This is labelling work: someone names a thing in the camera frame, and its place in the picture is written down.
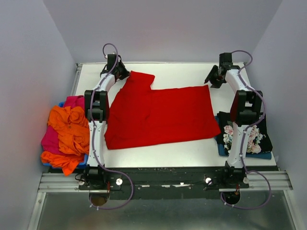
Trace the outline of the red t shirt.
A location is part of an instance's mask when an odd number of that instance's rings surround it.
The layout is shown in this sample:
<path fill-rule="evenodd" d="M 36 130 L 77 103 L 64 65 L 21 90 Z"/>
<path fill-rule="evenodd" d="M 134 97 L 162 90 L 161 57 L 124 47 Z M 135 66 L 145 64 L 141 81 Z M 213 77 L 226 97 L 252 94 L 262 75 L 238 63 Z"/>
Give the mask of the red t shirt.
<path fill-rule="evenodd" d="M 154 90 L 154 79 L 133 71 L 117 93 L 105 133 L 109 150 L 208 139 L 221 133 L 207 85 Z"/>

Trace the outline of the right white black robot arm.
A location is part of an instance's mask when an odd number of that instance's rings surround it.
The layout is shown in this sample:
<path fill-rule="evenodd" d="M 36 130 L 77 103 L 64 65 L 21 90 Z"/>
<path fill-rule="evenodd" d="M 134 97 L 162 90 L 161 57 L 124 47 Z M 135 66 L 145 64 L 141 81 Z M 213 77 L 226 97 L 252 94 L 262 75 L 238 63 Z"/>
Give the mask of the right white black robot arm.
<path fill-rule="evenodd" d="M 243 67 L 235 65 L 232 55 L 237 52 L 221 53 L 219 65 L 214 65 L 209 72 L 205 83 L 210 82 L 211 87 L 219 89 L 222 84 L 228 83 L 235 97 L 230 109 L 230 120 L 233 122 L 233 141 L 230 153 L 221 172 L 221 183 L 230 188 L 244 181 L 247 170 L 245 165 L 248 139 L 253 126 L 258 124 L 265 114 L 260 115 L 262 105 L 262 93 L 255 90 L 241 76 Z"/>

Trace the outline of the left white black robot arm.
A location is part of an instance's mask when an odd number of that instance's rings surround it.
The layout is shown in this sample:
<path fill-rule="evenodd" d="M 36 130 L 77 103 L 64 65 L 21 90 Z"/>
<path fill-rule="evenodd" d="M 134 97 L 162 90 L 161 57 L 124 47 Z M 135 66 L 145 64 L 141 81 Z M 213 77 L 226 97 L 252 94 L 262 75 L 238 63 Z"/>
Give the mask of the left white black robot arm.
<path fill-rule="evenodd" d="M 117 81 L 130 74 L 120 55 L 108 54 L 106 59 L 99 82 L 93 89 L 84 92 L 84 112 L 88 120 L 90 145 L 83 177 L 86 186 L 92 189 L 104 189 L 108 185 L 106 171 L 103 169 L 104 130 L 110 114 L 108 92 Z"/>

